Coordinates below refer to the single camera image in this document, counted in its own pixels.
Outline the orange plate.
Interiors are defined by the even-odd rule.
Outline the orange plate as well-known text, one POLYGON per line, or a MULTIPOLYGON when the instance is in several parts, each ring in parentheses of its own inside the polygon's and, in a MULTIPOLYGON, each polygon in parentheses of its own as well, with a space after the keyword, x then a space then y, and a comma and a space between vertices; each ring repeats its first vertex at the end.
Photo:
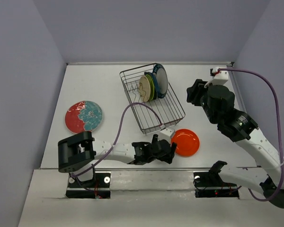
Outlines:
POLYGON ((175 153, 182 157, 193 156, 200 147, 198 136, 189 129, 177 130, 171 142, 177 144, 175 153))

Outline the green rimmed white plate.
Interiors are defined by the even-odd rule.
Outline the green rimmed white plate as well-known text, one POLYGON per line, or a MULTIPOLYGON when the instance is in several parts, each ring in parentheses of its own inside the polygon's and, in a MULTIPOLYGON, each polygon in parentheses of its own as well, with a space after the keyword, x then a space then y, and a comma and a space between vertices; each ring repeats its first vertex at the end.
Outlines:
POLYGON ((156 78, 159 88, 157 88, 158 97, 164 98, 168 91, 168 77, 165 68, 161 64, 156 64, 153 68, 153 75, 156 78))

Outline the lime green plate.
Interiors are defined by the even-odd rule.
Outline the lime green plate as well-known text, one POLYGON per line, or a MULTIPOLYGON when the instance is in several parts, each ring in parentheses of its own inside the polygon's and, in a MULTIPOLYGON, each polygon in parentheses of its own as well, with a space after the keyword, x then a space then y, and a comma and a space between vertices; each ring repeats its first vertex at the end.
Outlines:
POLYGON ((154 83, 153 83, 153 80, 152 80, 152 76, 151 76, 151 75, 146 74, 145 76, 146 76, 146 78, 148 79, 149 84, 150 84, 150 88, 151 88, 151 93, 150 93, 149 101, 152 101, 153 98, 154 98, 154 93, 155 93, 154 83))

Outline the beige floral plate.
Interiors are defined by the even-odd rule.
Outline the beige floral plate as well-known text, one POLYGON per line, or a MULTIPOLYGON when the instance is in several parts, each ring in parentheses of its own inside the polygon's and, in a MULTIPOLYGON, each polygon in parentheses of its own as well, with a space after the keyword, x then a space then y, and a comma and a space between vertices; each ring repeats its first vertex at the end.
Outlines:
POLYGON ((151 96, 151 85, 150 85, 149 79, 145 75, 140 77, 139 85, 138 85, 138 92, 143 102, 149 101, 150 96, 151 96))

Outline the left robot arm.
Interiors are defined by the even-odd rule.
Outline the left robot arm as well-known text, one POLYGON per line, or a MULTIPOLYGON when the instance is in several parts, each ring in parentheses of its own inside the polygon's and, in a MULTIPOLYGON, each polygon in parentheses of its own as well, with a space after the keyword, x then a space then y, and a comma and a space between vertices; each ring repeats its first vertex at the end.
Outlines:
POLYGON ((89 131, 81 132, 58 142, 58 171, 68 173, 82 185, 95 182, 96 161, 112 160, 127 165, 142 166, 159 160, 172 163, 177 148, 171 139, 175 130, 165 128, 154 134, 151 142, 117 143, 95 139, 89 131))

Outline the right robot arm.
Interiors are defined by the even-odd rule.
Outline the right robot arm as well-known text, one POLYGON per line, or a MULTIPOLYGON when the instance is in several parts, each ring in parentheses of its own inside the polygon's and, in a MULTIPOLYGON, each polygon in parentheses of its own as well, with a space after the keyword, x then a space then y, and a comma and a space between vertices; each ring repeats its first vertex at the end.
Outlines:
POLYGON ((208 120, 217 130, 245 150, 258 163, 258 167, 233 167, 217 161, 209 170, 213 185, 234 183, 256 191, 270 203, 284 209, 284 159, 265 138, 258 124, 246 113, 234 107, 235 95, 224 85, 206 86, 197 79, 187 88, 186 101, 203 108, 208 120))

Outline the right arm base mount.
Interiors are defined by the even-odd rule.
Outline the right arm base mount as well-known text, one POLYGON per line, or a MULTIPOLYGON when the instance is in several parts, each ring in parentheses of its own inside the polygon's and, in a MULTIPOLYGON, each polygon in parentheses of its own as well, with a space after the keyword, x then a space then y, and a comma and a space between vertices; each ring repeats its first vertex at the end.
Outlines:
POLYGON ((209 172, 194 172, 196 198, 239 198, 238 186, 226 183, 209 172))

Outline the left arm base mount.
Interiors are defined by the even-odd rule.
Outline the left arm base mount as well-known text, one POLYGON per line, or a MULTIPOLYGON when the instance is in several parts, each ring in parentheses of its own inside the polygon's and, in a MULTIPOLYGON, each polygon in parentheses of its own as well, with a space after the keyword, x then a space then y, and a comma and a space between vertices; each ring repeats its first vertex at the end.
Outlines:
POLYGON ((65 196, 69 199, 110 199, 110 182, 108 171, 96 171, 92 180, 83 182, 69 176, 65 196))

